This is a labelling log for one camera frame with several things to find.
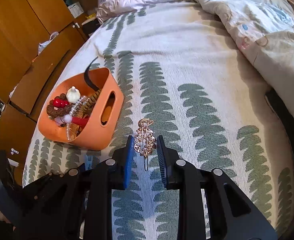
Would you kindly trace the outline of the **santa hat hair clip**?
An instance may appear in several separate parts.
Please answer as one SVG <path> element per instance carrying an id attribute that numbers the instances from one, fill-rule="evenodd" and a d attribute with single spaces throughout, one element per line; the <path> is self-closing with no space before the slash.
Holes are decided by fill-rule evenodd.
<path id="1" fill-rule="evenodd" d="M 84 128 L 87 125 L 89 118 L 79 118 L 76 116 L 72 116 L 70 114 L 66 114 L 61 117 L 61 120 L 63 123 L 75 124 L 75 125 L 80 126 L 81 128 Z"/>

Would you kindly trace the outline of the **brown fuzzy scrunchie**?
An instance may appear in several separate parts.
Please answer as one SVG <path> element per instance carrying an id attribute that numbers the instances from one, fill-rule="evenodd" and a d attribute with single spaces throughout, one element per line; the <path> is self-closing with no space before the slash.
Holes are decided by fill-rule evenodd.
<path id="1" fill-rule="evenodd" d="M 56 96 L 55 98 L 60 98 L 60 99 L 63 99 L 63 100 L 67 100 L 65 93 L 61 93 L 59 96 Z M 53 100 L 50 100 L 50 102 L 49 102 L 49 104 L 47 105 L 47 108 L 46 108 L 47 115 L 51 119 L 55 119 L 57 117 L 62 117 L 64 115 L 68 114 L 70 112 L 71 108 L 73 107 L 72 103 L 69 103 L 69 105 L 66 106 L 65 108 L 53 107 Z"/>

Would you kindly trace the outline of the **leaf pattern bedspread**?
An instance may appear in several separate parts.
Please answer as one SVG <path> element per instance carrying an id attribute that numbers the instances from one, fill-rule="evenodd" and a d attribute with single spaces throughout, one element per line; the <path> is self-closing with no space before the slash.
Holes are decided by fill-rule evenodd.
<path id="1" fill-rule="evenodd" d="M 28 185 L 125 146 L 138 121 L 197 168 L 222 169 L 281 235 L 294 215 L 294 162 L 286 131 L 268 105 L 269 85 L 218 16 L 195 2 L 147 5 L 108 20 L 76 52 L 59 82 L 106 67 L 124 94 L 108 146 L 55 142 L 35 131 L 23 172 Z"/>

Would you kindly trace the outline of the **wooden wardrobe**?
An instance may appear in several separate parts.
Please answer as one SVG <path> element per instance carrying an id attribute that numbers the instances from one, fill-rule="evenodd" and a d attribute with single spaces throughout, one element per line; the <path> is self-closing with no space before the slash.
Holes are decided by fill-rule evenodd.
<path id="1" fill-rule="evenodd" d="M 10 104 L 14 89 L 38 56 L 39 43 L 75 25 L 85 42 L 82 16 L 74 17 L 63 0 L 0 0 L 0 150 L 18 166 L 23 185 L 45 173 L 50 143 L 32 141 L 36 121 Z"/>

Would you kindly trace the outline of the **open wooden drawer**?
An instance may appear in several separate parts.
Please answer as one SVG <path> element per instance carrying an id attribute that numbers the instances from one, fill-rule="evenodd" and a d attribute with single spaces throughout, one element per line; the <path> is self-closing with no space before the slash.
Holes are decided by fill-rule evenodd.
<path id="1" fill-rule="evenodd" d="M 70 59 L 85 40 L 75 25 L 69 25 L 32 62 L 14 89 L 10 104 L 33 121 Z"/>

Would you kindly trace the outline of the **floral duvet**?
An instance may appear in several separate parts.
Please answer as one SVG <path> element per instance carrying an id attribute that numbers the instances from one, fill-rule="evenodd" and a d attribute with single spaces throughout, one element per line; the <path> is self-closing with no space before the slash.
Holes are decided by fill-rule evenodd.
<path id="1" fill-rule="evenodd" d="M 294 117 L 294 12 L 287 0 L 195 0 L 227 32 Z"/>

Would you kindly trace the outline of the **orange plastic basket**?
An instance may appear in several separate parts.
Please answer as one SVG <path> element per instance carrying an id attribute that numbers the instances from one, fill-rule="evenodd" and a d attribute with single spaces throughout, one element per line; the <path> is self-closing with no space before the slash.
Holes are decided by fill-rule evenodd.
<path id="1" fill-rule="evenodd" d="M 82 96 L 92 95 L 94 90 L 86 84 L 83 73 L 68 78 L 52 90 L 43 106 L 37 126 L 39 132 L 49 140 L 98 151 L 106 148 L 111 142 L 124 95 L 108 68 L 89 70 L 88 77 L 101 90 L 101 94 L 93 107 L 87 125 L 79 135 L 73 139 L 67 139 L 67 128 L 59 127 L 55 121 L 50 120 L 46 108 L 50 100 L 67 92 L 72 86 L 80 90 Z"/>

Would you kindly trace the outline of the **white plastic bag in drawer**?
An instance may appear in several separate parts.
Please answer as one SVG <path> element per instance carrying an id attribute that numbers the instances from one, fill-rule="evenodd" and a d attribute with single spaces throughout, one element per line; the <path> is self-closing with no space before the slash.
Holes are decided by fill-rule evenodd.
<path id="1" fill-rule="evenodd" d="M 53 32 L 51 35 L 50 35 L 50 38 L 49 40 L 45 41 L 45 42 L 42 42 L 42 43 L 39 43 L 39 46 L 38 46 L 38 54 L 37 55 L 40 55 L 42 53 L 42 51 L 52 42 L 52 40 L 54 40 L 54 38 L 56 38 L 57 36 L 59 35 L 59 33 L 57 31 Z"/>

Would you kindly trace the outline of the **bedside nightstand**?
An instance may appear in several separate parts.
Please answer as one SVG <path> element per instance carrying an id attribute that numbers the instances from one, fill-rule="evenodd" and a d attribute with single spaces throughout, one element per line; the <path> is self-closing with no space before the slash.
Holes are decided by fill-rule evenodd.
<path id="1" fill-rule="evenodd" d="M 101 26 L 96 17 L 89 18 L 82 22 L 81 28 L 85 35 L 90 37 Z"/>

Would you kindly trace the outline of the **blue hair clip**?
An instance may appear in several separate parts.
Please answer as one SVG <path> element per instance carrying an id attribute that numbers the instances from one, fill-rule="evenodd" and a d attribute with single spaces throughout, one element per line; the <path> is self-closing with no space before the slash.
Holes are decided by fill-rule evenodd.
<path id="1" fill-rule="evenodd" d="M 86 171 L 94 169 L 99 163 L 100 163 L 100 160 L 95 155 L 85 155 L 85 170 Z"/>

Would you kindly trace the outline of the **red hair clip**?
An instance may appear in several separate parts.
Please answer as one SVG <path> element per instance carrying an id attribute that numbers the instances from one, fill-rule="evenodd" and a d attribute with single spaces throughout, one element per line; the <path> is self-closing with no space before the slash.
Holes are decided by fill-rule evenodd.
<path id="1" fill-rule="evenodd" d="M 68 105 L 69 105 L 69 102 L 67 100 L 63 100 L 63 99 L 60 99 L 60 98 L 55 98 L 53 100 L 53 107 L 65 108 Z"/>

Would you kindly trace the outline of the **gold chain hair clip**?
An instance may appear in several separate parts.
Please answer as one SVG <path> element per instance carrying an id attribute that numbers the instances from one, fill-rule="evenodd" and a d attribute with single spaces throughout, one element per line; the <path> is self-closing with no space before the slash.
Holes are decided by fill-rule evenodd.
<path id="1" fill-rule="evenodd" d="M 149 118 L 140 119 L 138 122 L 138 129 L 134 136 L 134 150 L 143 157 L 144 171 L 149 169 L 149 155 L 153 153 L 156 148 L 156 138 L 150 126 L 154 123 Z"/>

